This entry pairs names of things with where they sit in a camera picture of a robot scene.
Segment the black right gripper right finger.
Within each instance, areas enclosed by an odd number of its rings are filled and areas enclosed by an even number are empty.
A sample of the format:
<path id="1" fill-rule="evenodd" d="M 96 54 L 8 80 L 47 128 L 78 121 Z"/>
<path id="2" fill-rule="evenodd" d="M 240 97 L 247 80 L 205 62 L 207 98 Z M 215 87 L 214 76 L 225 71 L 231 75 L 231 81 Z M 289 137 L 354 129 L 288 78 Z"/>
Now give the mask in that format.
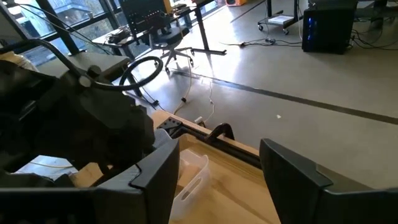
<path id="1" fill-rule="evenodd" d="M 259 157 L 281 224 L 398 224 L 398 187 L 373 189 L 270 139 Z"/>

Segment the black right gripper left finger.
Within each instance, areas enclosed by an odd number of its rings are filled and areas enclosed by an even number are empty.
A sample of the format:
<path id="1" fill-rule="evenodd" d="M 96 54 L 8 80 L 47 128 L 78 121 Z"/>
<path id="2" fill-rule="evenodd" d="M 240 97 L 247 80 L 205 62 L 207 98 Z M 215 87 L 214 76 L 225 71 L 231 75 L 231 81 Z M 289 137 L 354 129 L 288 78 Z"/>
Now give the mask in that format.
<path id="1" fill-rule="evenodd" d="M 0 174 L 0 224 L 167 224 L 178 141 L 96 187 L 59 186 L 37 174 Z"/>

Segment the white printed sheet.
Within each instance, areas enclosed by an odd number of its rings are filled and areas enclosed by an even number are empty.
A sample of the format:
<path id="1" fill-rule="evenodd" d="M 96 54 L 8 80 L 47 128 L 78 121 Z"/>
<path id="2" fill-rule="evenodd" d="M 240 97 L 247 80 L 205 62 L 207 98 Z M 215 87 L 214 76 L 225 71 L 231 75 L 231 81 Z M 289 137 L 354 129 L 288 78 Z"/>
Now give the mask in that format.
<path id="1" fill-rule="evenodd" d="M 15 174 L 35 173 L 52 180 L 56 180 L 63 174 L 75 174 L 78 170 L 74 168 L 66 159 L 59 157 L 39 155 L 30 162 L 19 168 Z"/>

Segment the clear plastic bin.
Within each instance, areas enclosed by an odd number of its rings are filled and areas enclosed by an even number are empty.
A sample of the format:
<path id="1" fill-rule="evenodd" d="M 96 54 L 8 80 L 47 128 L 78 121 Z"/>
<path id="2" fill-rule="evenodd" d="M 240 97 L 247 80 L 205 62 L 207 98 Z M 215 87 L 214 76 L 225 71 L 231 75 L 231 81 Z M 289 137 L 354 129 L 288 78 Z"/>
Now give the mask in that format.
<path id="1" fill-rule="evenodd" d="M 189 140 L 188 134 L 183 134 L 175 140 L 178 142 L 180 160 L 170 220 L 180 221 L 190 213 L 205 191 L 211 175 L 208 156 L 194 151 L 197 145 Z"/>

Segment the black office chair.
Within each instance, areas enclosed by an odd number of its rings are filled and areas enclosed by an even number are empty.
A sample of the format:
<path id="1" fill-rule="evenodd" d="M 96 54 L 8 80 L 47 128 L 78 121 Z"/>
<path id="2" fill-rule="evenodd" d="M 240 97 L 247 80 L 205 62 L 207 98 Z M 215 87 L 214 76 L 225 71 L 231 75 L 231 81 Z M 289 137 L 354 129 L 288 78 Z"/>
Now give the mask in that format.
<path id="1" fill-rule="evenodd" d="M 190 65 L 192 57 L 186 51 L 191 47 L 178 48 L 189 28 L 177 24 L 172 26 L 172 11 L 164 0 L 119 0 L 122 12 L 127 20 L 131 37 L 148 45 L 152 50 L 161 50 L 162 58 L 167 57 L 164 64 L 166 72 L 172 59 L 178 56 L 187 58 Z"/>

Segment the black standing desk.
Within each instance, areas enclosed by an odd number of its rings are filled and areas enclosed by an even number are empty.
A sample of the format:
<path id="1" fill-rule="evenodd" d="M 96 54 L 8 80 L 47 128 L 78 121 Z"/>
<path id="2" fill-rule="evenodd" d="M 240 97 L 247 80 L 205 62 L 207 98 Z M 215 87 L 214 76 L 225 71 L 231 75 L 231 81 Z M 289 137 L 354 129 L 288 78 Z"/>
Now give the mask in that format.
<path id="1" fill-rule="evenodd" d="M 177 15 L 175 18 L 172 19 L 172 21 L 178 21 L 181 17 L 185 17 L 185 16 L 188 17 L 191 12 L 195 13 L 195 16 L 197 18 L 197 23 L 195 25 L 199 26 L 201 40 L 203 42 L 203 48 L 202 49 L 193 48 L 192 49 L 193 53 L 205 53 L 205 54 L 215 54 L 215 55 L 225 55 L 226 54 L 226 50 L 211 50 L 208 45 L 208 39 L 206 36 L 205 26 L 203 23 L 203 14 L 201 13 L 201 8 L 213 1 L 215 1 L 215 0 L 203 0 L 202 2 L 195 3 L 193 6 L 190 7 L 190 9 L 186 10 L 185 12 Z M 95 38 L 94 40 L 92 40 L 92 42 L 94 44 L 98 44 L 100 46 L 110 47 L 113 50 L 113 53 L 115 55 L 119 55 L 119 56 L 122 56 L 120 49 L 123 49 L 123 51 L 127 57 L 134 59 L 134 55 L 130 51 L 128 45 L 132 44 L 133 42 L 142 40 L 143 37 L 146 37 L 148 35 L 148 31 L 145 30 L 144 32 L 140 32 L 136 35 L 130 35 L 129 37 L 126 37 L 125 39 L 121 40 L 120 42 L 118 42 L 116 44 L 110 43 L 108 41 L 109 37 L 111 37 L 113 34 L 118 34 L 121 30 L 122 30 L 121 27 L 117 28 L 116 30 L 113 30 L 111 32 L 108 32 L 105 35 Z"/>

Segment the black computer tower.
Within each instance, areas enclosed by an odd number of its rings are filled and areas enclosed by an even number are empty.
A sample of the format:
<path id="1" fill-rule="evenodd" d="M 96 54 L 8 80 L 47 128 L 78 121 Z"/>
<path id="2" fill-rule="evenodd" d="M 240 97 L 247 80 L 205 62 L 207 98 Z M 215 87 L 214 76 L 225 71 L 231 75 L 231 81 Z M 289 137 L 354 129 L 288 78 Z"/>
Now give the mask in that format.
<path id="1" fill-rule="evenodd" d="M 316 3 L 303 12 L 304 52 L 344 54 L 349 46 L 355 4 Z"/>

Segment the wheeled metal cart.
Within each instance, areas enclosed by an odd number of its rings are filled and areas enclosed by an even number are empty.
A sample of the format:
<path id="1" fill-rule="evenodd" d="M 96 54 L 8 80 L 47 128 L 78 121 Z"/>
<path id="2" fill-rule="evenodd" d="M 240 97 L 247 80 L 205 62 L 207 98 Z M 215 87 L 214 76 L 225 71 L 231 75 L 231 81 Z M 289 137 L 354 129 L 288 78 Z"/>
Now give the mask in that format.
<path id="1" fill-rule="evenodd" d="M 299 15 L 300 0 L 294 1 L 294 13 L 292 15 L 284 14 L 284 11 L 272 12 L 272 0 L 265 0 L 266 16 L 257 22 L 257 28 L 260 31 L 264 30 L 264 27 L 277 26 L 282 28 L 282 32 L 287 35 L 289 33 L 288 27 L 293 24 L 300 22 L 303 16 Z"/>

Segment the black table frame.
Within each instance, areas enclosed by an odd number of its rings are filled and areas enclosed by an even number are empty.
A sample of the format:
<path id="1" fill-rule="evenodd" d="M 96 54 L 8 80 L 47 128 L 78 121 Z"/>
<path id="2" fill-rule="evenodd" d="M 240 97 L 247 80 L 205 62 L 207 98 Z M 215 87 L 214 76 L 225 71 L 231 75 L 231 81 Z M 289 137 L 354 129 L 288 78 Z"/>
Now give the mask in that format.
<path id="1" fill-rule="evenodd" d="M 234 141 L 233 129 L 228 123 L 221 123 L 214 130 L 212 130 L 210 134 L 206 134 L 205 132 L 200 131 L 197 128 L 193 128 L 179 119 L 169 117 L 160 123 L 157 129 L 166 130 L 172 139 L 178 138 L 183 134 L 190 134 L 196 137 L 199 141 L 212 146 L 219 151 L 223 151 L 224 153 L 227 153 L 230 156 L 250 164 L 253 167 L 261 169 L 259 156 L 243 149 L 242 147 L 235 146 L 232 143 L 228 143 L 226 140 L 219 138 L 219 136 L 223 136 Z"/>

